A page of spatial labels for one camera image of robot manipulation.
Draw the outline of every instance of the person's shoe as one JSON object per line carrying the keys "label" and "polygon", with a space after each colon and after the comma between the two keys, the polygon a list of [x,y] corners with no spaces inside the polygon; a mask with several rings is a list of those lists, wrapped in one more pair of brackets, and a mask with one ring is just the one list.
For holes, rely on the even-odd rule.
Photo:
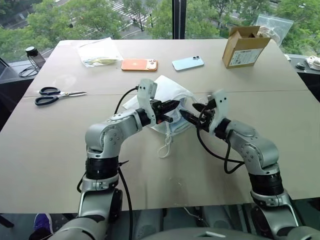
{"label": "person's shoe", "polygon": [[50,233],[54,233],[52,229],[52,219],[50,214],[48,213],[38,213],[35,216],[34,223],[33,223],[33,229],[37,230],[39,228],[45,228],[47,229]]}

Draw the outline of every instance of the plastic bag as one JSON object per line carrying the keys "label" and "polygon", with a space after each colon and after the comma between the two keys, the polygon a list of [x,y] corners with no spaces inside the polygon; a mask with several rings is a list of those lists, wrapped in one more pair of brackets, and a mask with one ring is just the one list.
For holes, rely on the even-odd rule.
{"label": "plastic bag", "polygon": [[80,46],[78,54],[82,63],[88,68],[108,65],[123,60],[110,37]]}
{"label": "plastic bag", "polygon": [[261,26],[257,34],[258,36],[269,37],[280,46],[292,24],[294,24],[294,21],[289,19],[260,14],[255,26]]}

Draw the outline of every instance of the mask ear loop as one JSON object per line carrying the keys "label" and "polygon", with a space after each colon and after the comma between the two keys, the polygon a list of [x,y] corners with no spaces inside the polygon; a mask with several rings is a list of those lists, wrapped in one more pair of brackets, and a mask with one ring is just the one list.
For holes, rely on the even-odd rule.
{"label": "mask ear loop", "polygon": [[[166,121],[165,122],[165,127],[166,127],[166,133],[165,133],[165,139],[164,139],[164,145],[158,149],[158,157],[161,159],[164,159],[169,156],[170,150],[171,150],[171,143],[172,143],[172,136],[169,128],[169,123]],[[167,148],[166,154],[160,155],[160,151],[162,149]]]}

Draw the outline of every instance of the white face mask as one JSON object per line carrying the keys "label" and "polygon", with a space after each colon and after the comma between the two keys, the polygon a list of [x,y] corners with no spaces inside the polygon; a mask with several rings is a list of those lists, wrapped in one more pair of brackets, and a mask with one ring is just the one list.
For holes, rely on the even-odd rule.
{"label": "white face mask", "polygon": [[[165,158],[170,154],[171,143],[173,141],[172,137],[182,133],[192,125],[181,116],[179,110],[184,109],[187,99],[192,99],[194,102],[197,102],[197,100],[190,91],[163,75],[158,77],[154,82],[157,83],[154,99],[160,100],[162,102],[165,102],[167,100],[180,101],[180,104],[176,109],[165,114],[168,117],[173,118],[173,122],[163,121],[162,123],[156,124],[151,127],[157,132],[165,135],[164,146],[160,147],[157,151],[159,158]],[[139,107],[137,96],[134,96],[122,106],[125,109],[137,109]]]}

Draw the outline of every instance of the table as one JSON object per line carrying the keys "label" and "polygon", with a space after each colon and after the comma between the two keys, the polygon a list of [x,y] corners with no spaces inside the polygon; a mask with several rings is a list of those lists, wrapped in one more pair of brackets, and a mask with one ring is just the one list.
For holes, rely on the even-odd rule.
{"label": "table", "polygon": [[[155,80],[159,75],[178,82],[198,99],[225,88],[228,117],[254,126],[279,148],[281,176],[291,197],[320,196],[314,187],[320,167],[320,106],[273,42],[254,67],[226,69],[221,60],[224,39],[115,41],[124,58],[158,59],[159,69],[153,73],[122,72],[119,64],[86,68],[75,48],[81,43],[60,42],[0,133],[0,212],[77,212],[86,130],[111,116],[122,94],[141,78]],[[202,57],[204,67],[173,70],[172,60],[195,54]],[[88,95],[38,108],[36,90],[44,86]],[[203,139],[215,152],[225,153],[221,140],[205,133]],[[171,155],[161,159],[157,150],[163,142],[162,134],[145,127],[122,145],[119,160],[129,160],[122,170],[133,209],[252,202],[246,169],[225,174],[223,162],[198,142],[195,128],[175,136]],[[234,151],[231,156],[240,158]],[[125,197],[123,209],[128,209]]]}

